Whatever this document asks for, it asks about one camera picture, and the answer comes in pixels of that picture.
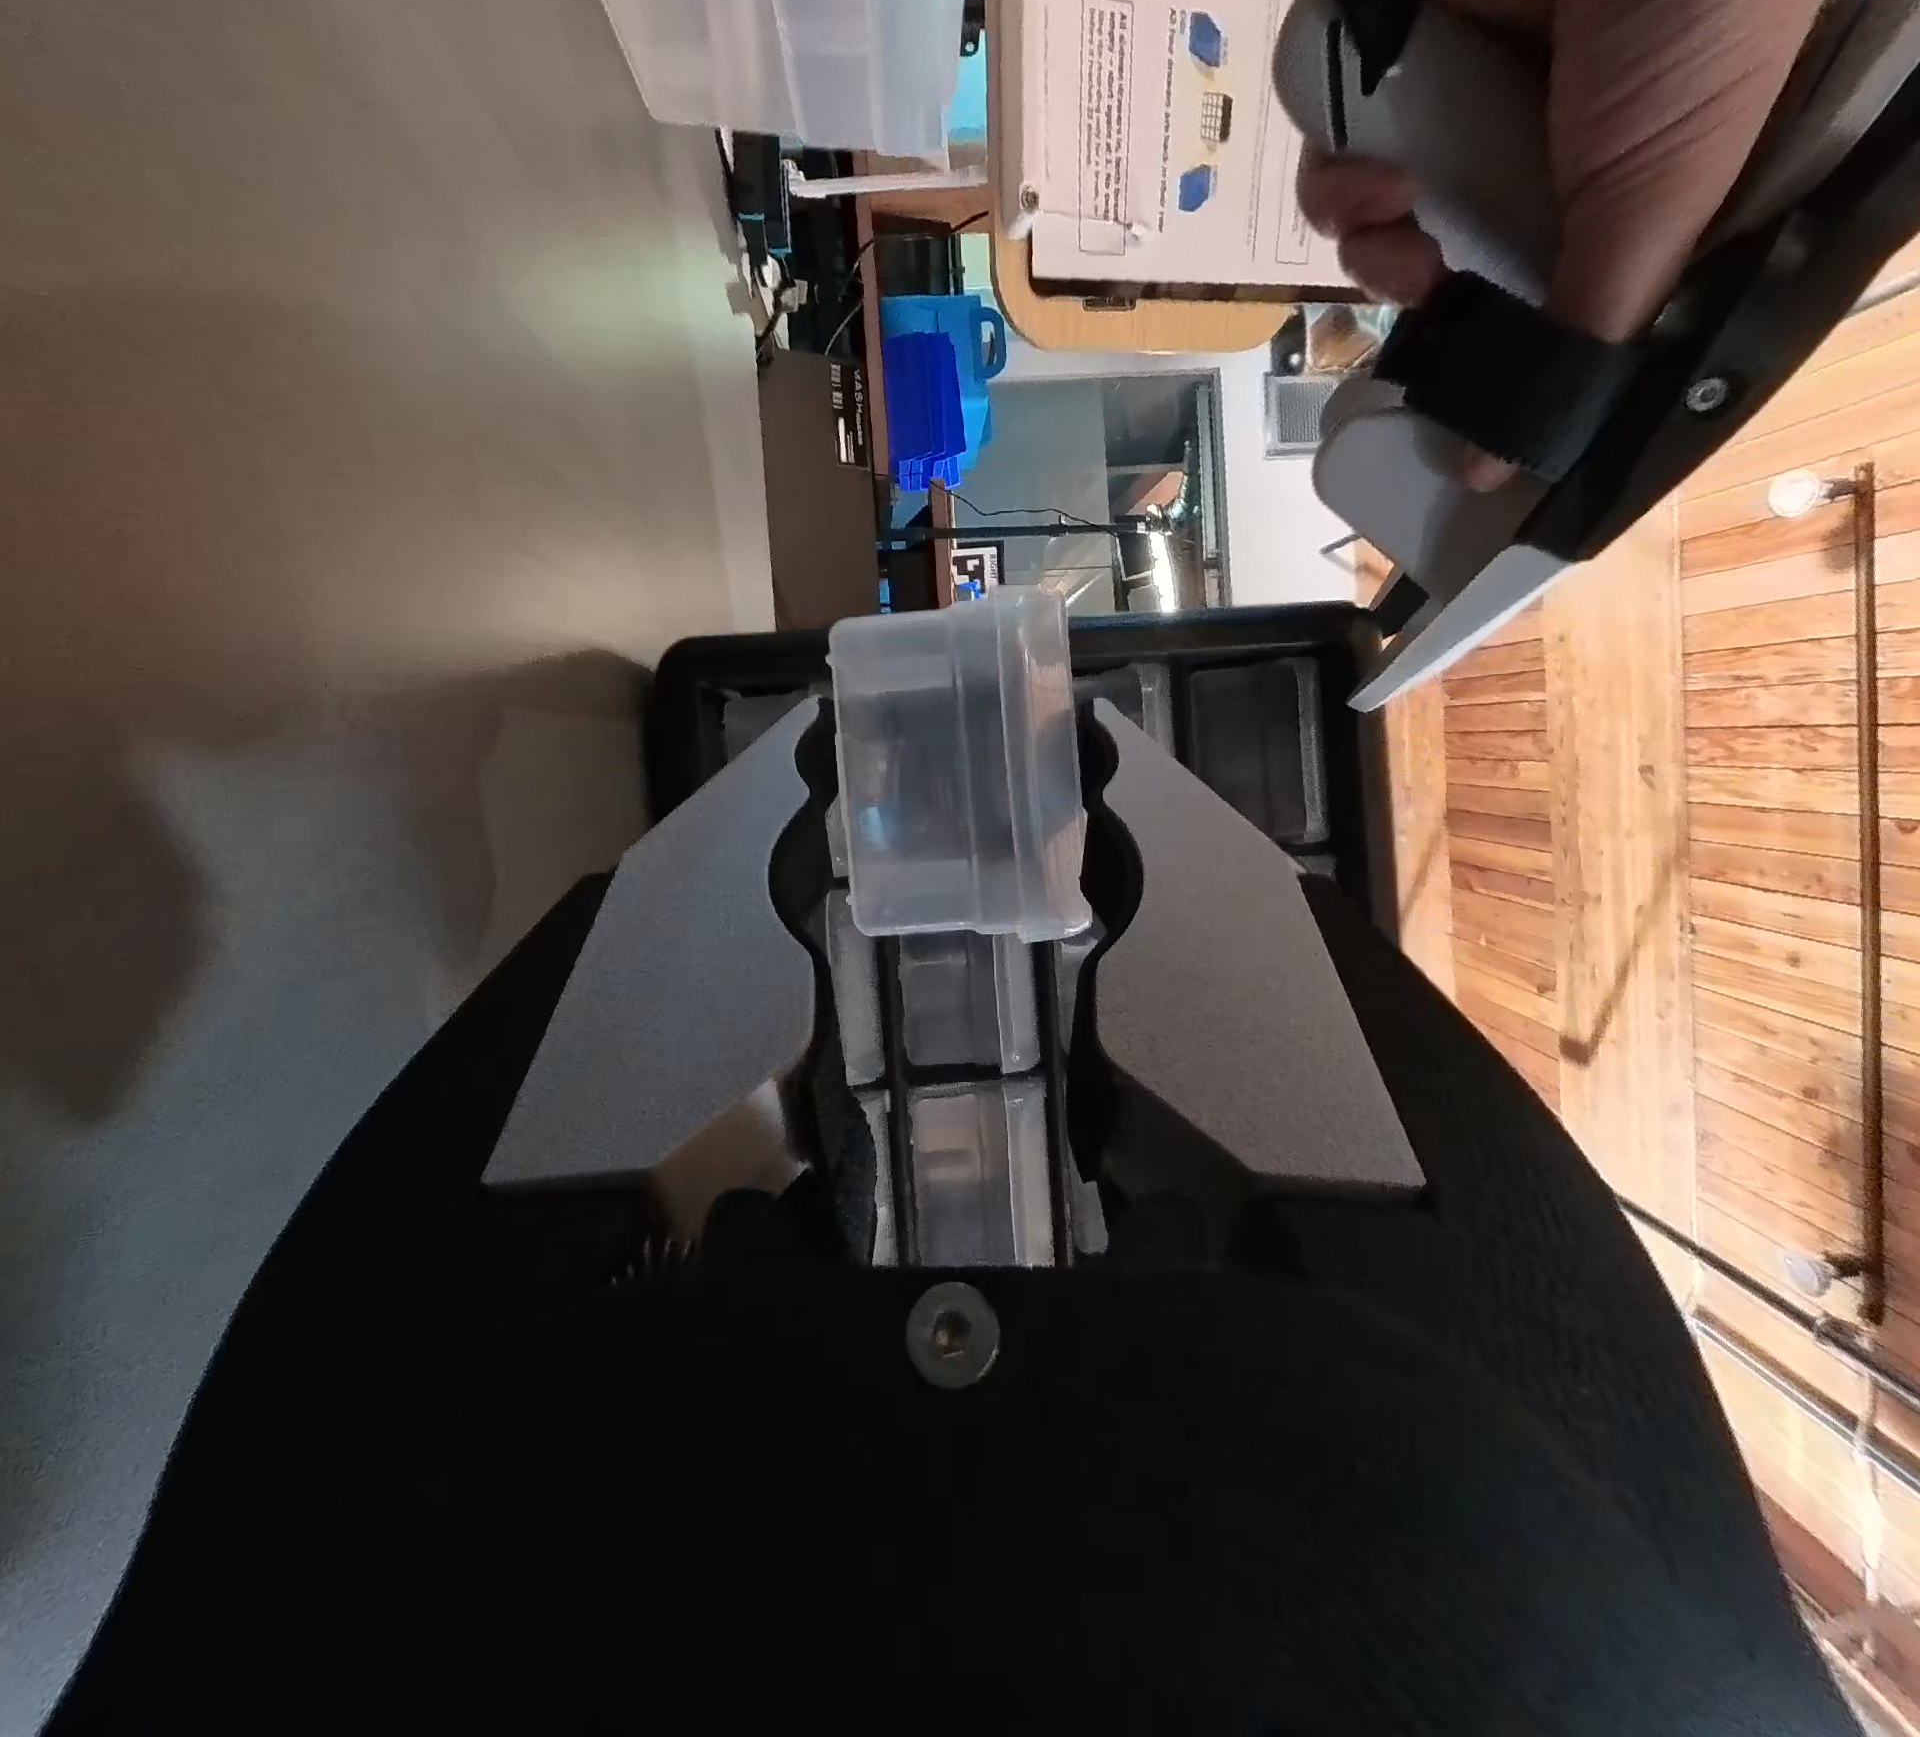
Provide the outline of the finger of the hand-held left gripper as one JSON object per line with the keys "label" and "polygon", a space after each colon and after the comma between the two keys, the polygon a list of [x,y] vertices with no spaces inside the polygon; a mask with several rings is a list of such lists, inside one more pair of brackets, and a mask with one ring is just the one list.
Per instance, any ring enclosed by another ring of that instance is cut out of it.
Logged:
{"label": "finger of the hand-held left gripper", "polygon": [[1365,539],[1359,547],[1367,561],[1380,564],[1383,583],[1367,606],[1380,646],[1348,696],[1348,711],[1357,716],[1375,714],[1422,689],[1580,570],[1578,561],[1514,544],[1467,588],[1443,599],[1427,593],[1379,544]]}

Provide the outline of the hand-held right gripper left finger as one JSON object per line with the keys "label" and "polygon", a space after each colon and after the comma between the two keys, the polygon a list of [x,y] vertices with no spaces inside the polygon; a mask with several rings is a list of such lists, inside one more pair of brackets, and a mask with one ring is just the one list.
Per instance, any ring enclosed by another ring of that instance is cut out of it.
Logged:
{"label": "hand-held right gripper left finger", "polygon": [[617,865],[484,1169],[490,1190],[785,1190],[814,969],[773,891],[798,701]]}

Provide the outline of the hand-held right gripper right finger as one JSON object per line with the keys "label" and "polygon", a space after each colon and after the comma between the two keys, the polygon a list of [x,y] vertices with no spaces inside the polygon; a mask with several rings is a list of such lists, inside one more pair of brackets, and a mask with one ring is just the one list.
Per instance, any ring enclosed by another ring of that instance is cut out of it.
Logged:
{"label": "hand-held right gripper right finger", "polygon": [[1091,719],[1139,879],[1092,963],[1091,1042],[1114,1091],[1100,1178],[1124,1194],[1422,1193],[1300,866],[1112,702]]}

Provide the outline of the small clear plastic drawer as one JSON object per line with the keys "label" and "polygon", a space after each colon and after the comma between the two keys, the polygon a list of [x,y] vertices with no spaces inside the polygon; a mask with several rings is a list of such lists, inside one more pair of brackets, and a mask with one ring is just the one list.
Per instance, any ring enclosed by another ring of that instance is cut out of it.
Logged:
{"label": "small clear plastic drawer", "polygon": [[1092,925],[1068,612],[1045,588],[828,631],[848,896],[871,938]]}

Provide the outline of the person's left hand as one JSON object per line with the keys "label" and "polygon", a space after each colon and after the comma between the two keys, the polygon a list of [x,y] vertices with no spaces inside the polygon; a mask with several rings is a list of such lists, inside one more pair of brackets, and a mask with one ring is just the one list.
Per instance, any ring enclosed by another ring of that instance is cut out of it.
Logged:
{"label": "person's left hand", "polygon": [[1542,58],[1546,311],[1623,341],[1663,308],[1764,132],[1823,0],[1434,0]]}

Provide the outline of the round-cornered wooden table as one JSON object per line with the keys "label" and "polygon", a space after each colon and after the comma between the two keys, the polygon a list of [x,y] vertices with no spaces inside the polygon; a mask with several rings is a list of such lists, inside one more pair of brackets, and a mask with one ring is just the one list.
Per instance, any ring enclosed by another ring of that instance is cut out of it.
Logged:
{"label": "round-cornered wooden table", "polygon": [[1027,238],[991,232],[997,303],[1013,332],[1046,352],[1226,355],[1264,347],[1299,302],[1249,297],[1140,297],[1132,308],[1091,308],[1073,294],[1042,294]]}

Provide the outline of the brown cardboard box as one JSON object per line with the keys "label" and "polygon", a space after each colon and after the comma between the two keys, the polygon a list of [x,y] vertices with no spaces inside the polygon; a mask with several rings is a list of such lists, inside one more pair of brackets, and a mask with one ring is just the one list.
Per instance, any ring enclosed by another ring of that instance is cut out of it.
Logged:
{"label": "brown cardboard box", "polygon": [[762,473],[778,631],[828,628],[881,610],[876,481],[856,371],[775,347],[759,379]]}

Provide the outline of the stack of blue bins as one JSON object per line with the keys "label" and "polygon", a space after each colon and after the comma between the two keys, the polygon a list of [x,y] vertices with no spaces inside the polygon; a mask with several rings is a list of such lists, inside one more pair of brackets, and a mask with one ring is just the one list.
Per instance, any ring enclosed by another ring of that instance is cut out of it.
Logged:
{"label": "stack of blue bins", "polygon": [[976,292],[896,294],[879,303],[888,467],[896,488],[958,485],[994,435],[1003,313]]}

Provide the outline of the black power adapter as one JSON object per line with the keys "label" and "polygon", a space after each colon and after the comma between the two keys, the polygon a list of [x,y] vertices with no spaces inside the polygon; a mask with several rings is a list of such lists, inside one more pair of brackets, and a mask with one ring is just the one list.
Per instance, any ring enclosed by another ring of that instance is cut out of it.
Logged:
{"label": "black power adapter", "polygon": [[748,251],[785,259],[793,253],[787,156],[773,133],[732,130],[724,148],[729,206]]}

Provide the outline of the wall air vent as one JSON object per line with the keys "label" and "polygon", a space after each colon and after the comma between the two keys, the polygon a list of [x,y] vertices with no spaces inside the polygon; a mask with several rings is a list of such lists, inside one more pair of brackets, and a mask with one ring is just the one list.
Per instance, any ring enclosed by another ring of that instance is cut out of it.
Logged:
{"label": "wall air vent", "polygon": [[1274,369],[1263,374],[1263,449],[1268,459],[1304,458],[1321,445],[1324,412],[1340,382]]}

